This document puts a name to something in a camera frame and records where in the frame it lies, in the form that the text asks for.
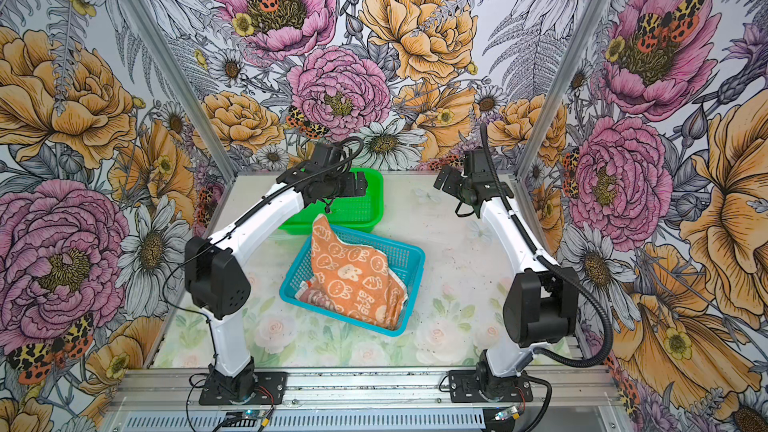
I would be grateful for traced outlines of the aluminium front rail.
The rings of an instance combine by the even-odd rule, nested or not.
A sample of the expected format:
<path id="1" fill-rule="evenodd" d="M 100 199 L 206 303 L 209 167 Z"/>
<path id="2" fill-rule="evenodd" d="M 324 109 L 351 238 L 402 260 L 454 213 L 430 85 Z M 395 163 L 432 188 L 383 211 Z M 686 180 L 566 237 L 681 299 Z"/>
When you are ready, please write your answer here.
<path id="1" fill-rule="evenodd" d="M 511 404 L 536 406 L 546 397 L 555 407 L 608 406 L 619 393 L 604 367 L 569 369 L 534 365 L 501 392 L 483 392 L 470 367 L 259 369 L 256 388 L 229 399 L 213 386 L 196 386 L 192 369 L 129 373 L 118 386 L 112 409 L 235 410 L 275 405 L 287 410 L 418 408 Z"/>

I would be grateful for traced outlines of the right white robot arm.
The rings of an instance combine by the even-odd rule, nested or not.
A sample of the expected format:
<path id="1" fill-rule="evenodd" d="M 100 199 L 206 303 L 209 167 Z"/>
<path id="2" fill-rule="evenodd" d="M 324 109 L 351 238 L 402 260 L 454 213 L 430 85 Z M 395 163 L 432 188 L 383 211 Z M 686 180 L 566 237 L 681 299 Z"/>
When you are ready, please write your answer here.
<path id="1" fill-rule="evenodd" d="M 567 280 L 577 274 L 560 267 L 531 234 L 512 190 L 501 182 L 483 149 L 466 153 L 462 170 L 444 166 L 434 187 L 470 206 L 490 228 L 506 253 L 502 269 L 512 276 L 501 312 L 505 331 L 481 353 L 473 378 L 451 381 L 457 400 L 529 400 L 524 369 L 575 332 L 579 292 Z"/>

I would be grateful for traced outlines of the aluminium corner post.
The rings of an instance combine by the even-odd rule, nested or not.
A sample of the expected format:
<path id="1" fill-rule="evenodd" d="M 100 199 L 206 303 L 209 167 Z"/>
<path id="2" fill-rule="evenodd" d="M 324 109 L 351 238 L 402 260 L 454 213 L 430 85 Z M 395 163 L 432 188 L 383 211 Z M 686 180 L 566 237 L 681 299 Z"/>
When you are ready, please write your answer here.
<path id="1" fill-rule="evenodd" d="M 578 68 L 581 56 L 586 50 L 587 44 L 592 38 L 592 34 L 609 3 L 610 0 L 589 0 L 584 13 L 576 22 L 572 38 L 541 107 L 538 121 L 533 126 L 531 136 L 523 149 L 522 157 L 514 174 L 517 182 L 523 182 L 534 159 L 538 157 L 539 150 L 546 138 L 547 130 L 556 118 L 570 79 Z"/>
<path id="2" fill-rule="evenodd" d="M 190 121 L 195 126 L 195 130 L 199 133 L 225 182 L 228 185 L 233 184 L 237 178 L 237 172 L 232 161 L 213 130 L 194 90 L 183 74 L 168 41 L 155 21 L 154 14 L 144 0 L 120 1 L 124 5 L 123 9 L 130 18 L 131 24 L 136 27 L 136 31 L 154 57 L 163 76 L 168 80 L 175 97 L 190 117 Z"/>

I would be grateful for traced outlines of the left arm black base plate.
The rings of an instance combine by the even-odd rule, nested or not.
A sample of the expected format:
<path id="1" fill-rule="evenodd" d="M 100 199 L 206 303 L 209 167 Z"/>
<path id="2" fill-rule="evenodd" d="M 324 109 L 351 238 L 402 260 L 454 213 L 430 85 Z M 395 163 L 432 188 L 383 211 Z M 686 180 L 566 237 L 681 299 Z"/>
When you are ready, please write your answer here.
<path id="1" fill-rule="evenodd" d="M 237 377 L 213 371 L 199 398 L 202 406 L 280 405 L 286 390 L 286 372 L 249 372 Z"/>

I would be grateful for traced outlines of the aluminium corner post left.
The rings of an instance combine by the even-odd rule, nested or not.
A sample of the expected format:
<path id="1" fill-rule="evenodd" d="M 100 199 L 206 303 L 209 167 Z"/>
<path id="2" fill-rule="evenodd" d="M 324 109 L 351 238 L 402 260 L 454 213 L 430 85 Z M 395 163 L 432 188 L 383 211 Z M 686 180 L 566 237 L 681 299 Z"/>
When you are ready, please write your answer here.
<path id="1" fill-rule="evenodd" d="M 190 121 L 195 126 L 195 130 L 199 133 L 225 182 L 228 185 L 233 184 L 237 178 L 237 172 L 232 161 L 213 130 L 194 90 L 183 74 L 168 41 L 155 21 L 154 14 L 144 0 L 120 1 L 124 5 L 123 9 L 130 18 L 131 24 L 136 27 L 136 31 L 154 57 L 163 76 L 168 80 L 175 97 L 190 117 Z"/>

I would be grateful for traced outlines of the orange bunny towel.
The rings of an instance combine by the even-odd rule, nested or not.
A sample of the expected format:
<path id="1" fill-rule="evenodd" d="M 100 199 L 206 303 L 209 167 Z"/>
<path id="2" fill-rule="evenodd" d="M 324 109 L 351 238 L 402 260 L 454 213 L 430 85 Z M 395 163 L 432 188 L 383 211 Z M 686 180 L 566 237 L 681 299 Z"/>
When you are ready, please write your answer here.
<path id="1" fill-rule="evenodd" d="M 310 269 L 296 300 L 375 327 L 397 328 L 408 300 L 406 285 L 383 252 L 343 242 L 323 214 L 312 224 Z"/>

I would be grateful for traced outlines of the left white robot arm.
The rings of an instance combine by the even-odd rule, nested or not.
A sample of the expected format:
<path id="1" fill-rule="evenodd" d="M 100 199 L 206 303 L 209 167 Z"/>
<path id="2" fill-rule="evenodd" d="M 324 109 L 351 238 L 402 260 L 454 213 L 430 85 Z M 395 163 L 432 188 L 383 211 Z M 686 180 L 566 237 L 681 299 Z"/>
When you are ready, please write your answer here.
<path id="1" fill-rule="evenodd" d="M 308 160 L 282 172 L 234 222 L 209 238 L 186 243 L 184 288 L 205 316 L 213 345 L 202 401 L 244 404 L 256 394 L 255 363 L 241 312 L 251 294 L 243 266 L 272 233 L 308 206 L 364 196 L 367 180 L 351 170 L 362 149 L 359 137 L 317 145 Z"/>

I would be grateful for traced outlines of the small green circuit board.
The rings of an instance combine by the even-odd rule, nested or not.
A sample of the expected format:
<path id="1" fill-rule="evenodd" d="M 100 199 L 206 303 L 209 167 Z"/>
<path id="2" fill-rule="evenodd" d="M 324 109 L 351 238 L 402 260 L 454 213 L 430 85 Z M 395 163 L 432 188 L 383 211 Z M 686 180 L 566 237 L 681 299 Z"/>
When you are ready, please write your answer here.
<path id="1" fill-rule="evenodd" d="M 269 422 L 269 414 L 258 415 L 258 410 L 247 410 L 236 412 L 227 416 L 229 420 L 228 427 L 235 428 L 259 428 Z"/>

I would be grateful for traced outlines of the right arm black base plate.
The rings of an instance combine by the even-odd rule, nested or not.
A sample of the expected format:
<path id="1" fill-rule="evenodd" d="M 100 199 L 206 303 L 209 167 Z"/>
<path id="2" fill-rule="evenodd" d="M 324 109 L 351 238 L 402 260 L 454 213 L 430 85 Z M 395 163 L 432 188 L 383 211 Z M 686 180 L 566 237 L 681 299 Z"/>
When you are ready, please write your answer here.
<path id="1" fill-rule="evenodd" d="M 533 400 L 529 377 L 500 378 L 490 372 L 451 370 L 447 385 L 453 403 L 520 403 Z"/>

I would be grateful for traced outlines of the green plastic basket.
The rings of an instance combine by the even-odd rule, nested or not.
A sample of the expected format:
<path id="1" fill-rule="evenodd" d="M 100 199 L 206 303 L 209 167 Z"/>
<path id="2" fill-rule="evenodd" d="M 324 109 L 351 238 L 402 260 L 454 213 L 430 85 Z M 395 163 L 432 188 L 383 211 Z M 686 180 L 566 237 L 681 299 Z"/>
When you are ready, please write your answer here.
<path id="1" fill-rule="evenodd" d="M 372 232 L 384 215 L 384 179 L 371 168 L 353 168 L 367 180 L 367 189 L 361 197 L 342 197 L 334 200 L 327 214 L 329 223 L 350 229 Z M 317 215 L 325 212 L 325 205 L 316 202 L 294 214 L 279 229 L 291 235 L 308 235 Z"/>

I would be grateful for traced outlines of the aluminium corner post right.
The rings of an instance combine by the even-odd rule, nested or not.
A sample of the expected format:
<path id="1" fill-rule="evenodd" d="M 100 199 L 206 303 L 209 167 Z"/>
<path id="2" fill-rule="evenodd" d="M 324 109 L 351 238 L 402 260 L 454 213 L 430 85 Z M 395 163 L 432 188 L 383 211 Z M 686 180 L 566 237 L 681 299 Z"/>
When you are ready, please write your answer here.
<path id="1" fill-rule="evenodd" d="M 609 3 L 610 0 L 589 0 L 584 13 L 576 22 L 572 38 L 541 107 L 538 121 L 533 126 L 531 136 L 523 149 L 522 157 L 514 174 L 517 182 L 523 182 L 534 159 L 538 157 L 539 150 L 546 138 L 547 130 L 556 118 L 570 79 L 578 68 L 581 56 L 586 50 L 587 44 L 592 38 L 592 34 Z"/>

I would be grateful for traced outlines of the teal plastic basket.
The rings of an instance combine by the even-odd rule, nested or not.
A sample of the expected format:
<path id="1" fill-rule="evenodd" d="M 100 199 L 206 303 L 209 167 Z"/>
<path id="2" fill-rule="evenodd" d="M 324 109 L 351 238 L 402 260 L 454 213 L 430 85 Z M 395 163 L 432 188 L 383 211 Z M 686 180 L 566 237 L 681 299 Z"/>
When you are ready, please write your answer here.
<path id="1" fill-rule="evenodd" d="M 416 246 L 333 226 L 312 227 L 280 287 L 283 301 L 389 337 L 404 333 L 426 255 Z"/>

